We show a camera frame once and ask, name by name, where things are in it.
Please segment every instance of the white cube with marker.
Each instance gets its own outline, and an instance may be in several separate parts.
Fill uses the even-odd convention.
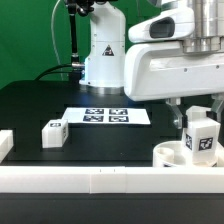
[[[183,130],[183,153],[188,162],[211,162],[216,157],[220,124],[210,118],[202,118],[188,122]]]
[[[68,138],[68,121],[63,119],[50,120],[42,129],[42,147],[62,147]]]

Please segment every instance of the white cube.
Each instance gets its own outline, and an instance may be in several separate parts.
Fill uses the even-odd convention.
[[[188,122],[183,129],[184,156],[192,163],[214,161],[220,124],[210,118]]]
[[[68,138],[67,120],[50,120],[42,129],[42,147],[55,148],[62,147]]]
[[[13,131],[1,130],[0,131],[0,163],[9,153],[13,145],[14,145]]]
[[[208,111],[211,111],[211,108],[192,106],[190,109],[186,111],[188,122],[202,118],[207,118]]]

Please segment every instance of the green screen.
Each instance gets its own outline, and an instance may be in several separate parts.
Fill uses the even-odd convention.
[[[57,65],[52,44],[51,17],[57,0],[0,1],[0,88],[17,80],[34,80]],[[159,13],[147,0],[112,2],[126,16],[128,29]],[[89,17],[77,17],[78,51],[81,60],[90,52]],[[55,40],[61,63],[70,63],[69,16],[61,0],[55,14]],[[126,50],[131,46],[126,35]],[[49,77],[60,80],[60,75]]]

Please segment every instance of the white paper sheet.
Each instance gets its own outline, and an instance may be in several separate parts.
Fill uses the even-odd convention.
[[[62,119],[68,123],[149,125],[145,109],[134,108],[67,108]]]

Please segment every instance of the black tabletop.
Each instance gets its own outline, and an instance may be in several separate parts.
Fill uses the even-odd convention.
[[[151,166],[157,144],[181,139],[164,100],[133,102],[122,94],[83,92],[70,82],[19,81],[0,91],[0,103],[0,128],[12,129],[15,141],[2,165]],[[209,96],[189,97],[181,110],[211,104]],[[63,147],[43,149],[42,128],[67,107],[145,108],[151,125],[70,124]]]
[[[155,145],[181,138],[163,100],[100,96],[70,82],[14,82],[0,90],[0,104],[0,129],[12,129],[15,141],[4,166],[151,166]],[[211,104],[188,97],[181,110]],[[151,125],[73,124],[62,148],[42,149],[42,128],[67,107],[145,108]],[[223,194],[0,194],[0,223],[211,224],[224,222],[223,206]]]

